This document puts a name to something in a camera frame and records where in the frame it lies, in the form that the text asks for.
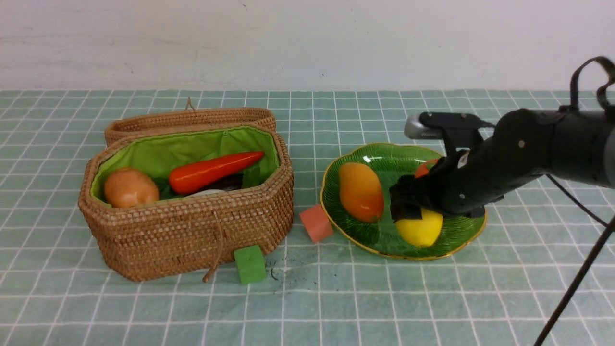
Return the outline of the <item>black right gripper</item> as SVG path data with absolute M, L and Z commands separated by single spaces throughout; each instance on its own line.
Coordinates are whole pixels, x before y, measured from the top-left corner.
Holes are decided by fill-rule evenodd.
M 504 197 L 488 145 L 439 159 L 424 177 L 402 175 L 389 188 L 393 222 L 423 219 L 422 207 L 446 218 L 481 218 L 485 205 Z

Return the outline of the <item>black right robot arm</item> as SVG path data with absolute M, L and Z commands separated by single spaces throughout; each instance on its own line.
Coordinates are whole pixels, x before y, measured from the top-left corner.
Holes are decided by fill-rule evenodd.
M 412 139 L 442 139 L 446 155 L 422 177 L 403 175 L 389 188 L 394 222 L 421 210 L 444 217 L 480 217 L 484 206 L 543 175 L 614 187 L 614 109 L 536 111 L 520 108 L 490 123 L 461 112 L 422 112 L 408 118 Z

